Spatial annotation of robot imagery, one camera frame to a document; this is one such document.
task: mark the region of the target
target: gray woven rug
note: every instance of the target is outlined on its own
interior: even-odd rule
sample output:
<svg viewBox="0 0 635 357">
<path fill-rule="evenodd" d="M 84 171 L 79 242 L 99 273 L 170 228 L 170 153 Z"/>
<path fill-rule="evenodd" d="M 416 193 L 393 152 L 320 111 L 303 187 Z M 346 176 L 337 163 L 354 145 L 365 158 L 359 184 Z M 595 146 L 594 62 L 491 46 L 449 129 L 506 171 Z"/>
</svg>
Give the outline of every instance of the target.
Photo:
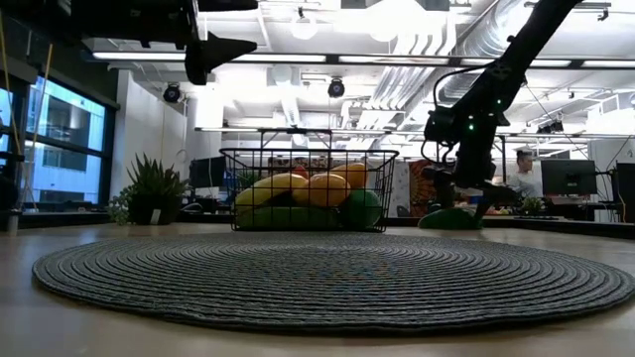
<svg viewBox="0 0 635 357">
<path fill-rule="evenodd" d="M 69 298 L 161 319 L 280 333 L 422 334 L 605 310 L 632 276 L 511 245 L 390 235 L 228 233 L 115 239 L 33 272 Z"/>
</svg>

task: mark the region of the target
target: yellow fruit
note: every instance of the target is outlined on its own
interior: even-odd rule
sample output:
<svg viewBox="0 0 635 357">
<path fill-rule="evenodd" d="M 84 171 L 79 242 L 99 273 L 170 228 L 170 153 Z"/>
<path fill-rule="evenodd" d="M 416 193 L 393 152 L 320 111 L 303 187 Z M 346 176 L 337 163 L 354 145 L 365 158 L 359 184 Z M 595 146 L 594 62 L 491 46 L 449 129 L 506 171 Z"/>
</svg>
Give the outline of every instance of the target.
<svg viewBox="0 0 635 357">
<path fill-rule="evenodd" d="M 302 187 L 307 182 L 306 178 L 295 174 L 278 174 L 263 178 L 236 196 L 236 209 L 240 211 L 253 208 L 281 193 Z"/>
<path fill-rule="evenodd" d="M 342 165 L 330 171 L 346 179 L 351 188 L 366 187 L 367 170 L 363 163 Z"/>
<path fill-rule="evenodd" d="M 299 205 L 336 207 L 350 194 L 350 185 L 338 175 L 318 174 L 304 186 L 294 189 L 293 198 Z"/>
</svg>

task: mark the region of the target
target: computer monitor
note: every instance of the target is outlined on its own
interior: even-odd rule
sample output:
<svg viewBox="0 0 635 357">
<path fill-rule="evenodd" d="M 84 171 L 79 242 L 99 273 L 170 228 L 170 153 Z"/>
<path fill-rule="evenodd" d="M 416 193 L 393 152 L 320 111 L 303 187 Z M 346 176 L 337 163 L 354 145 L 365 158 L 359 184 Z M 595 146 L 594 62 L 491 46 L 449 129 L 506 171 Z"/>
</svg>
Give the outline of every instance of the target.
<svg viewBox="0 0 635 357">
<path fill-rule="evenodd" d="M 225 157 L 192 160 L 190 185 L 194 188 L 221 187 L 225 175 Z"/>
<path fill-rule="evenodd" d="M 543 194 L 597 193 L 595 162 L 591 160 L 542 160 Z"/>
</svg>

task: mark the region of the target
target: plastic fruit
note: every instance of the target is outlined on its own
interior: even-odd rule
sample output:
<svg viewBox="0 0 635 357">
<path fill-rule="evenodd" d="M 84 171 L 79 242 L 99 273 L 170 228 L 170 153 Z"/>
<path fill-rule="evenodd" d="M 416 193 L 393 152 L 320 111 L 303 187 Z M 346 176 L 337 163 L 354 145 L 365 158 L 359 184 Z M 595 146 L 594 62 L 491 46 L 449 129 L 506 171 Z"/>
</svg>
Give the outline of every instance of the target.
<svg viewBox="0 0 635 357">
<path fill-rule="evenodd" d="M 240 211 L 253 208 L 283 192 L 302 187 L 306 183 L 306 178 L 294 174 L 278 174 L 263 178 L 236 196 L 236 209 Z"/>
<path fill-rule="evenodd" d="M 236 225 L 254 230 L 333 230 L 338 221 L 330 208 L 262 207 L 238 214 Z"/>
<path fill-rule="evenodd" d="M 296 167 L 292 174 L 296 174 L 296 175 L 300 175 L 301 177 L 305 178 L 305 179 L 309 179 L 309 172 L 307 171 L 307 169 L 305 169 L 305 167 Z"/>
<path fill-rule="evenodd" d="M 341 176 L 346 179 L 350 188 L 366 187 L 366 179 L 368 178 L 366 165 L 363 163 L 355 163 L 350 165 L 342 165 L 330 171 L 332 174 Z"/>
<path fill-rule="evenodd" d="M 350 194 L 350 185 L 338 175 L 318 174 L 309 179 L 304 186 L 296 188 L 294 200 L 299 205 L 319 207 L 337 207 Z"/>
<path fill-rule="evenodd" d="M 372 228 L 383 212 L 379 196 L 368 189 L 355 189 L 341 208 L 341 221 L 347 228 Z"/>
</svg>

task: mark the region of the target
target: potted plant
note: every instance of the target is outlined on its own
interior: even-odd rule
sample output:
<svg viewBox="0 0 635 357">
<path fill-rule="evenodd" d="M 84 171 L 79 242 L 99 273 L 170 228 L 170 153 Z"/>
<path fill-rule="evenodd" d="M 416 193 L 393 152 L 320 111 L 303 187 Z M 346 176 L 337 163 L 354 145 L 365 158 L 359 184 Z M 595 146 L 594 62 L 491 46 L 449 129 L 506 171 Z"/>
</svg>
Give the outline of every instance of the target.
<svg viewBox="0 0 635 357">
<path fill-rule="evenodd" d="M 152 162 L 144 154 L 143 163 L 136 157 L 137 167 L 133 163 L 133 172 L 128 175 L 132 180 L 132 192 L 128 202 L 128 218 L 141 225 L 167 225 L 174 222 L 181 210 L 183 193 L 187 182 L 181 181 L 174 166 L 164 170 L 161 163 Z"/>
</svg>

